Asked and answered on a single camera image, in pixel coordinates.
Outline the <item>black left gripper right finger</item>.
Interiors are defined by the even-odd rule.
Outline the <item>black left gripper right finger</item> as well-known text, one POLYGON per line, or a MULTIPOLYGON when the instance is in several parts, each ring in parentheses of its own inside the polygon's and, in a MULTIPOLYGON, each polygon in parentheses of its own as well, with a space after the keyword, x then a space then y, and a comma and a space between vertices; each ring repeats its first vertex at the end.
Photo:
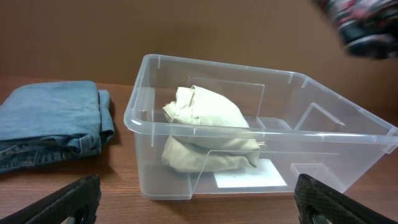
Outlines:
POLYGON ((308 174, 299 175, 294 198, 300 224, 397 224, 308 174))

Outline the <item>cream cloth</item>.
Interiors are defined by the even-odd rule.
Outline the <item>cream cloth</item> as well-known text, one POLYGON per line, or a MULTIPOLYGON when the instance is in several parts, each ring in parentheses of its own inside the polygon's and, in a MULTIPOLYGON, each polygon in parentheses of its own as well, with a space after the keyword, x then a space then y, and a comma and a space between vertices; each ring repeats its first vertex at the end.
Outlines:
POLYGON ((162 162, 177 172, 219 172, 257 168, 260 146, 243 134, 249 128, 240 109, 227 97, 193 85, 180 87, 163 107, 175 126, 162 162))

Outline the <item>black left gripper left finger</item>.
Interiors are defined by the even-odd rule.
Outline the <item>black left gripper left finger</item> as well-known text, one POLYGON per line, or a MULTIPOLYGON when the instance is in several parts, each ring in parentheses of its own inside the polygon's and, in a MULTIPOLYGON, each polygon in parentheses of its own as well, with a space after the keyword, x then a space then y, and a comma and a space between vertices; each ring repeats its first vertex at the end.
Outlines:
POLYGON ((46 224, 66 221, 94 224, 100 199, 100 178, 90 174, 2 218, 1 223, 46 224))

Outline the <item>plaid shirt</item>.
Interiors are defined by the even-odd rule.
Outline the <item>plaid shirt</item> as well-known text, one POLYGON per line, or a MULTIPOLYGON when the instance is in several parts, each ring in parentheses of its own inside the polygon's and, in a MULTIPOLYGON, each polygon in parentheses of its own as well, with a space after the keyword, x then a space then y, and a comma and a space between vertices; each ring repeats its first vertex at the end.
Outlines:
POLYGON ((397 58, 397 0, 313 0, 356 57, 397 58))

